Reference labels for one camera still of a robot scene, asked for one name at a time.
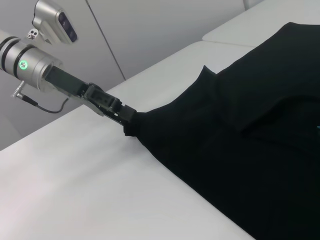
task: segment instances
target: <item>metal cylinder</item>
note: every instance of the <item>metal cylinder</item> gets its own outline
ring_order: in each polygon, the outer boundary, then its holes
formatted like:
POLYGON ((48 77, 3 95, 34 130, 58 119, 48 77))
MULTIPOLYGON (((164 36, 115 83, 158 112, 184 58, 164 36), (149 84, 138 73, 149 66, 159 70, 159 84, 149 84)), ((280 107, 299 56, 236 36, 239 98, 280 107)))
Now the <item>metal cylinder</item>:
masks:
POLYGON ((0 69, 8 74, 48 92, 54 87, 44 78, 53 66, 61 64, 52 55, 0 30, 0 69))

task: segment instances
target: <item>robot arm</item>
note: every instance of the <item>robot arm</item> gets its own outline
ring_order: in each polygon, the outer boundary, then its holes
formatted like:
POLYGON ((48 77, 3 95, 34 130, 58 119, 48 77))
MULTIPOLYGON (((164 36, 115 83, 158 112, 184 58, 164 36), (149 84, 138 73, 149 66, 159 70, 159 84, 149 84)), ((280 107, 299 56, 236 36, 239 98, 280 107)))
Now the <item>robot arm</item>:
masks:
POLYGON ((39 0, 27 37, 21 40, 0 30, 0 69, 21 80, 13 97, 34 106, 37 102, 22 94, 28 84, 41 92, 52 89, 86 105, 100 116, 121 125, 129 123, 136 111, 93 83, 86 83, 60 69, 62 62, 36 46, 58 43, 73 44, 78 36, 64 10, 50 0, 39 0))

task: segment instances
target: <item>silver robot arm segment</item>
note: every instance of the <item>silver robot arm segment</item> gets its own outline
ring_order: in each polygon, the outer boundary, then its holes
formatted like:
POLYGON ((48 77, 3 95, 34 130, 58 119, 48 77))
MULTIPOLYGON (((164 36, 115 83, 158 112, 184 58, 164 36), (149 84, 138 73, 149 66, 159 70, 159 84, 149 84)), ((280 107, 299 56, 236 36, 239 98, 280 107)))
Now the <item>silver robot arm segment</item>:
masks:
POLYGON ((105 93, 95 84, 81 81, 61 70, 61 65, 60 60, 36 46, 0 31, 0 68, 21 80, 13 97, 43 109, 37 102, 22 94, 24 85, 28 84, 42 92, 56 89, 86 105, 100 116, 107 116, 121 125, 131 122, 136 110, 123 106, 119 99, 105 93))

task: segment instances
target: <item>white tabletop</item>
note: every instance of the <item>white tabletop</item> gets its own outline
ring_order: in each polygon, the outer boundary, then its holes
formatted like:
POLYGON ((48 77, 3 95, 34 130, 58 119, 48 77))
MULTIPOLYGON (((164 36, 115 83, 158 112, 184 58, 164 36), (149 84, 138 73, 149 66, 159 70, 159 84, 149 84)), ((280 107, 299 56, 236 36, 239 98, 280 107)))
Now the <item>white tabletop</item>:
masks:
MULTIPOLYGON (((251 49, 197 42, 109 93, 148 111, 187 89, 203 65, 219 72, 251 49)), ((0 152, 0 239, 252 238, 120 125, 82 106, 0 152)))
POLYGON ((289 22, 320 25, 320 0, 264 0, 203 40, 257 47, 289 22))

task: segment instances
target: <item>camera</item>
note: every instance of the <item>camera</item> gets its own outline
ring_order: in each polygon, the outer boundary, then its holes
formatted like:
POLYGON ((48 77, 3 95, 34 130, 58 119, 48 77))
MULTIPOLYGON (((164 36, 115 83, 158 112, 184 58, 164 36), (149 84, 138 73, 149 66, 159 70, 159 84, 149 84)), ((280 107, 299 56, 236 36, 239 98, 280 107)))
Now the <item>camera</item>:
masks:
POLYGON ((36 3, 32 25, 50 44, 73 44, 78 40, 66 12, 51 0, 39 0, 36 3))

